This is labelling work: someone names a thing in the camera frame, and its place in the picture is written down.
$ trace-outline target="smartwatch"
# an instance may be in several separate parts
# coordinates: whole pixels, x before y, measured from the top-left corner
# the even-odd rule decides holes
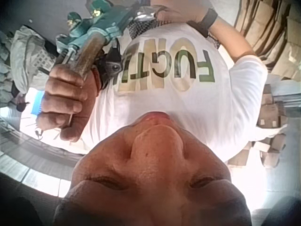
[[[217,12],[214,9],[209,8],[208,12],[206,13],[205,17],[201,22],[196,23],[194,21],[189,21],[188,25],[196,29],[198,32],[201,33],[201,35],[207,38],[209,35],[209,28],[214,24],[217,17]]]

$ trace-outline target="white t-shirt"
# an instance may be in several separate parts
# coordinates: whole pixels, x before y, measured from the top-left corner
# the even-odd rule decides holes
[[[169,24],[133,40],[123,60],[82,135],[89,148],[153,111],[169,114],[222,161],[249,141],[268,74],[259,58],[245,56],[229,71],[195,29]]]

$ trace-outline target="hand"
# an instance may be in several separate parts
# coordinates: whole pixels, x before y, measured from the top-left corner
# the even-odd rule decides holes
[[[61,139],[76,142],[89,121],[98,95],[94,75],[90,72],[83,81],[68,65],[58,65],[49,76],[37,126],[44,131],[62,128]],[[71,114],[70,127],[66,127]]]
[[[150,4],[168,8],[157,14],[159,21],[200,22],[208,11],[202,0],[151,0]]]

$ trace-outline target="floor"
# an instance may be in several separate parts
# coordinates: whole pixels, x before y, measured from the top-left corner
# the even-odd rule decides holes
[[[230,24],[235,23],[239,0],[212,0],[211,2],[222,18]],[[68,12],[76,11],[82,17],[89,16],[84,3],[83,0],[6,1],[6,10],[0,14],[0,27],[7,32],[14,31],[25,24],[55,42],[56,35],[68,32],[66,23]],[[286,148],[276,169],[255,170],[248,167],[233,169],[234,183],[246,195],[251,210],[269,209],[280,198],[287,195],[300,197],[300,130],[301,120],[290,118],[286,133]],[[258,154],[253,153],[250,161],[258,161]]]

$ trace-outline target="eye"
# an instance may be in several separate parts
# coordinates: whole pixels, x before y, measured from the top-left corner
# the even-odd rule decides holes
[[[114,180],[113,178],[109,178],[109,177],[89,177],[87,178],[87,180],[91,180],[94,182],[97,182],[107,188],[110,188],[112,190],[116,190],[116,191],[123,191],[126,190],[126,186],[122,185],[121,183],[119,183],[118,181]]]
[[[216,180],[216,178],[213,178],[213,177],[205,177],[205,178],[197,179],[197,180],[194,180],[192,183],[190,183],[190,187],[191,188],[201,188],[215,180]]]

